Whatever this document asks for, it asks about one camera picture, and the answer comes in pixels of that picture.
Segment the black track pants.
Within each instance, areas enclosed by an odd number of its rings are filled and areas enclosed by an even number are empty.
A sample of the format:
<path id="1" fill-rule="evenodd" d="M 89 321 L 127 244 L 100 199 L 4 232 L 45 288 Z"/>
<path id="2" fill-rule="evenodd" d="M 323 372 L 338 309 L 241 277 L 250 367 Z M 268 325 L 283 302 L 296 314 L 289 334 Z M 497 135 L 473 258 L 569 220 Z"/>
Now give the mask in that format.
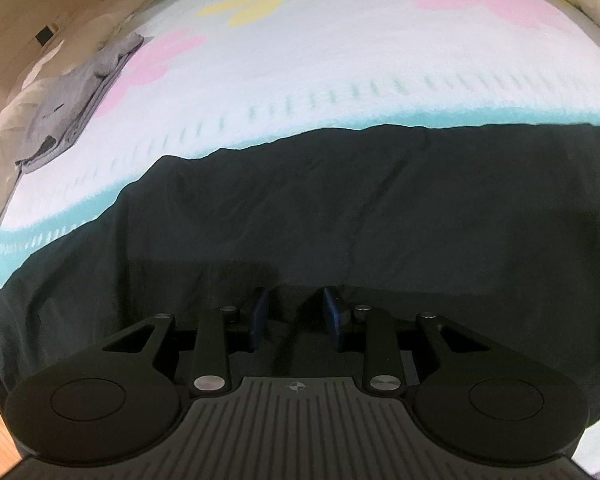
<path id="1" fill-rule="evenodd" d="M 0 289 L 0 404 L 18 382 L 159 312 L 317 289 L 431 310 L 571 377 L 600 418 L 600 127 L 315 130 L 160 158 Z"/>

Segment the floral bed sheet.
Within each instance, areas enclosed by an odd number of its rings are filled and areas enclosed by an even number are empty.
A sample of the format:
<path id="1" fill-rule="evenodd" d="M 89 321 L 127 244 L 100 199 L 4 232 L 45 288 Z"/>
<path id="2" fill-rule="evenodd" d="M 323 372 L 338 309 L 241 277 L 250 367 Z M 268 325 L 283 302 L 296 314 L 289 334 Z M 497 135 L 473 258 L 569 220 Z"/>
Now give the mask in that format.
<path id="1" fill-rule="evenodd" d="M 160 158 L 324 129 L 600 127 L 600 29 L 560 0 L 163 0 L 72 148 L 19 180 L 0 289 Z M 577 462 L 600 476 L 600 418 Z"/>

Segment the folded grey garment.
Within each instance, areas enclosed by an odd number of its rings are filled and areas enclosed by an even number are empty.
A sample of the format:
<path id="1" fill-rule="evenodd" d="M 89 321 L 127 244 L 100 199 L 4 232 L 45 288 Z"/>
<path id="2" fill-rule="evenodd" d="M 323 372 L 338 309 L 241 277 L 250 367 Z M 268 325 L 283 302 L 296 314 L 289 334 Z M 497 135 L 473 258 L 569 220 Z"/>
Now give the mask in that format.
<path id="1" fill-rule="evenodd" d="M 103 47 L 47 91 L 23 137 L 16 166 L 30 174 L 64 154 L 78 140 L 124 66 L 145 38 L 132 32 Z"/>

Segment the beige pillow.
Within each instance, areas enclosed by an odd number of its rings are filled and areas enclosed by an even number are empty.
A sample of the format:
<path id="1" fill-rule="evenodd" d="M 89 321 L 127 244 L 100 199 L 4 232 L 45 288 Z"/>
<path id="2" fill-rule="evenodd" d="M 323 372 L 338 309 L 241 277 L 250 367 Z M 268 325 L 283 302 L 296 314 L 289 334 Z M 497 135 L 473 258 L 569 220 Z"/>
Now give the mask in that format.
<path id="1" fill-rule="evenodd" d="M 70 73 L 102 50 L 127 21 L 154 1 L 106 0 L 84 10 L 60 32 L 55 47 L 31 68 L 21 89 L 39 79 Z"/>
<path id="2" fill-rule="evenodd" d="M 16 160 L 24 134 L 55 78 L 39 79 L 21 90 L 0 114 L 0 215 L 16 185 Z"/>

